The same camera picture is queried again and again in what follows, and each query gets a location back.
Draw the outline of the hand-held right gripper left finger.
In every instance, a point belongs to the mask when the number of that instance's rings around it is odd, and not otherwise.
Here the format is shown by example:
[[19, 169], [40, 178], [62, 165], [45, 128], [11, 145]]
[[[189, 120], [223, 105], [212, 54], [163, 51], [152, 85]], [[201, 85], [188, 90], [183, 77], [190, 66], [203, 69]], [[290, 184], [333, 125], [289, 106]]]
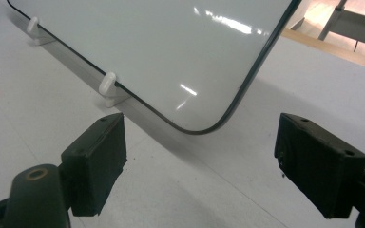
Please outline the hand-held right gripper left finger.
[[62, 153], [61, 160], [72, 214], [99, 215], [127, 161], [124, 115], [97, 120]]

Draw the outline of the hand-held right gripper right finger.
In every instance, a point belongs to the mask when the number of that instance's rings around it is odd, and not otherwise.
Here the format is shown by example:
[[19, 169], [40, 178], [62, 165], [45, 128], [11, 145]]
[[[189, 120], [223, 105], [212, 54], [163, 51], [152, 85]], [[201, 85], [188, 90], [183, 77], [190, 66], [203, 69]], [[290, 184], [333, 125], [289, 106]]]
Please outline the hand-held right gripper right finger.
[[346, 219], [365, 154], [303, 117], [282, 113], [275, 158], [284, 175], [327, 219]]

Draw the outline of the white whiteboard stand clip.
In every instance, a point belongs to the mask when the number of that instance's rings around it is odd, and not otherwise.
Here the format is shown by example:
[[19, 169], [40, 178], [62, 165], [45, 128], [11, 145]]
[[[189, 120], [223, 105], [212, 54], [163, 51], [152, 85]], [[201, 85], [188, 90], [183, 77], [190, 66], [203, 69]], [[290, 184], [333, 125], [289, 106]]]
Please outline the white whiteboard stand clip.
[[39, 27], [39, 19], [31, 17], [27, 26], [27, 34], [29, 34], [36, 46], [45, 45], [55, 42], [56, 39]]
[[105, 106], [111, 108], [130, 98], [130, 95], [123, 89], [116, 86], [117, 75], [108, 72], [99, 85], [99, 93], [105, 99]]

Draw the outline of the white magnetic whiteboard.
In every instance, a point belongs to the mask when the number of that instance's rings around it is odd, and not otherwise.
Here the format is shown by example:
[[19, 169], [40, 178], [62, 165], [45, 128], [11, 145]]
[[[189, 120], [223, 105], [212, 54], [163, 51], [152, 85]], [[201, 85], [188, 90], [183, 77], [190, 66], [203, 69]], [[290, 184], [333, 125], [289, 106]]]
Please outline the white magnetic whiteboard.
[[8, 0], [186, 134], [234, 113], [301, 0]]

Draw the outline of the white metal desk frame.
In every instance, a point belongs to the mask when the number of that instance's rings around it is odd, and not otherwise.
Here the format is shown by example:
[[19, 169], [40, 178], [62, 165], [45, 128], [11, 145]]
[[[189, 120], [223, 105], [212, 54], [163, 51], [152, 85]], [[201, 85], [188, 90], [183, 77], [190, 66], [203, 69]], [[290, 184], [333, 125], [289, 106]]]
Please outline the white metal desk frame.
[[365, 0], [304, 0], [291, 30], [352, 52], [365, 51]]

